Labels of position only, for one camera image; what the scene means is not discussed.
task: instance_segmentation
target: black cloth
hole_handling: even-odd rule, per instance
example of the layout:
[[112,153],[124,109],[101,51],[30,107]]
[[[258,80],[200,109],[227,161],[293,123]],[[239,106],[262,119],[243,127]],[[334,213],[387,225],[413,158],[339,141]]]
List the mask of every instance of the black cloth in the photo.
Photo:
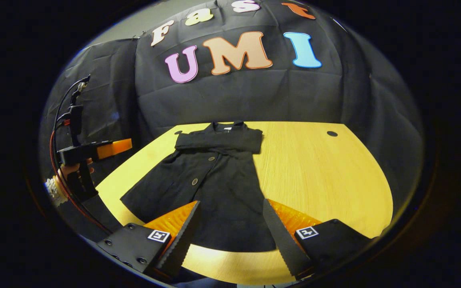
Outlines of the black cloth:
[[199,200],[202,217],[193,244],[232,252],[274,250],[252,158],[261,142],[262,131],[243,122],[213,122],[203,131],[181,133],[176,151],[120,200],[144,222]]

